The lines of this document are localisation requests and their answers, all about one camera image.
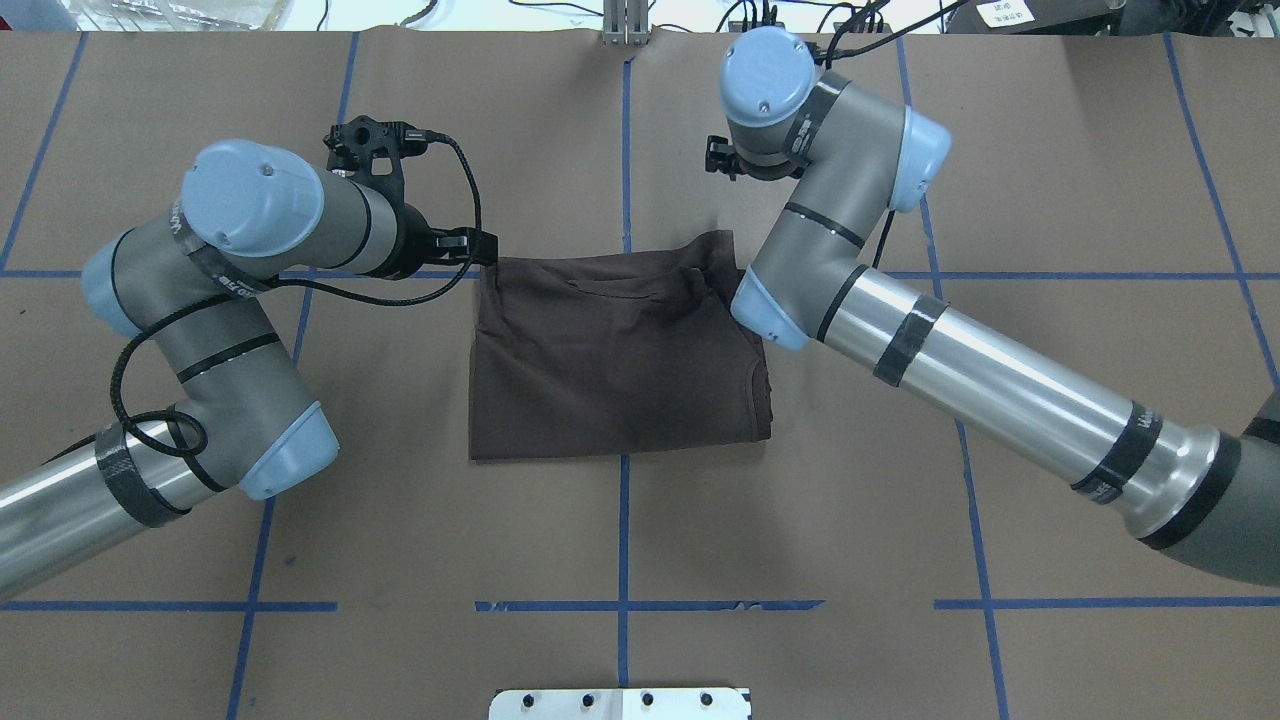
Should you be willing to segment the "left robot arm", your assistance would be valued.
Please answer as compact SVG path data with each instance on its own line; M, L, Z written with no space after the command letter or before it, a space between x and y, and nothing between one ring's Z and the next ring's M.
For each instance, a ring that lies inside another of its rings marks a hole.
M3 598L165 527L230 488L271 498L339 445L260 297L294 266L398 281L497 258L481 222L442 231L404 201L402 161L460 143L406 123L334 126L329 161L246 138L201 150L179 196L84 265L93 314L127 343L114 421L3 488Z

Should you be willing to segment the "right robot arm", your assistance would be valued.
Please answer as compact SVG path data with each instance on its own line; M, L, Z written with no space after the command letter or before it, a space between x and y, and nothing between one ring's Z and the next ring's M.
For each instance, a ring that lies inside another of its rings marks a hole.
M719 64L732 174L797 184L731 304L781 347L818 341L1115 510L1142 544L1256 585L1279 579L1277 398L1233 434L1183 427L860 258L887 211L925 197L951 133L820 69L778 27Z

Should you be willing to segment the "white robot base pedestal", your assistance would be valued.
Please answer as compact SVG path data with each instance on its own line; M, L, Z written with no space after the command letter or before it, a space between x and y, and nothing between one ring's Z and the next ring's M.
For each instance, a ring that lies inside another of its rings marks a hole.
M750 691L732 687L508 689L489 719L751 719Z

